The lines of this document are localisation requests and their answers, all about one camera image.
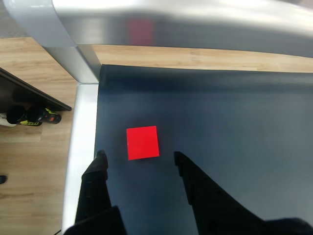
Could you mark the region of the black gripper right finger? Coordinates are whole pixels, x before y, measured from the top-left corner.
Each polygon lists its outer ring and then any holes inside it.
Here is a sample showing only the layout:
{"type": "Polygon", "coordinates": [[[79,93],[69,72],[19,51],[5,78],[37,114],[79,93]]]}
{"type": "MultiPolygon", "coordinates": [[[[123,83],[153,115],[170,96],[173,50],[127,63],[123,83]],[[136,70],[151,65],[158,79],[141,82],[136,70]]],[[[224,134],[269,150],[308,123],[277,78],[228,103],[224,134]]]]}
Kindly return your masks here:
{"type": "Polygon", "coordinates": [[[186,155],[176,151],[174,160],[200,235],[266,233],[265,221],[238,203],[186,155]]]}

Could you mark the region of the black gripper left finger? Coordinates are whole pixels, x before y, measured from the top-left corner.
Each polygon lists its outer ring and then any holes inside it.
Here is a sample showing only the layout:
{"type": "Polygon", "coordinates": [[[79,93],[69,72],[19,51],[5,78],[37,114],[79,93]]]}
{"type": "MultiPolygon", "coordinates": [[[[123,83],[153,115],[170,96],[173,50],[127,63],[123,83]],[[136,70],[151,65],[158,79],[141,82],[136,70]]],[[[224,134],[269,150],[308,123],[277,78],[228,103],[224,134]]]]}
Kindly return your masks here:
{"type": "Polygon", "coordinates": [[[112,207],[106,181],[108,159],[105,151],[99,150],[81,179],[75,223],[98,215],[112,207]]]}

